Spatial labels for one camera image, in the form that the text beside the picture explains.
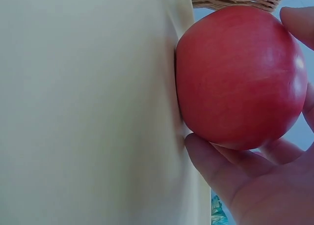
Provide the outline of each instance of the blue patterned object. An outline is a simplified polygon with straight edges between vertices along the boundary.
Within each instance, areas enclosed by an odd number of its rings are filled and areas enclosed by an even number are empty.
[[[211,225],[235,225],[230,211],[215,192],[211,192]]]

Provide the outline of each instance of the pale yellow surface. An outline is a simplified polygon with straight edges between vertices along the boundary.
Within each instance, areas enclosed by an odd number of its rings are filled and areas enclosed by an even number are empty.
[[[209,225],[174,48],[190,0],[0,0],[0,224]]]

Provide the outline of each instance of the skin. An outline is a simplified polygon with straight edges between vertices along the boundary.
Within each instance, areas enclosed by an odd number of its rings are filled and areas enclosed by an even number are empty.
[[[280,17],[292,35],[314,50],[314,7],[284,7]],[[303,115],[314,131],[311,84]],[[304,152],[279,139],[256,154],[212,145],[190,134],[185,145],[194,166],[238,225],[314,224],[314,143]]]

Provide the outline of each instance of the light blue wall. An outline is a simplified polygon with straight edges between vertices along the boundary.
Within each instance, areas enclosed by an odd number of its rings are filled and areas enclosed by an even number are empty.
[[[280,7],[273,13],[279,18],[279,11],[282,6],[305,7],[313,6],[314,0],[282,0]],[[199,20],[210,14],[212,11],[208,9],[194,9],[195,20]],[[314,52],[301,44],[301,48],[306,60],[309,80],[314,83]],[[285,135],[286,139],[297,144],[302,149],[307,149],[313,142],[313,133],[306,124],[303,116],[300,116],[296,124]]]

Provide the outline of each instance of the red apple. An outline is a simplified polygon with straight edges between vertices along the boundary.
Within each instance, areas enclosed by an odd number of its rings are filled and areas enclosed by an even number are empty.
[[[180,39],[176,82],[183,119],[194,133],[245,150],[291,128],[303,108],[307,73],[299,45],[274,16],[230,6]]]

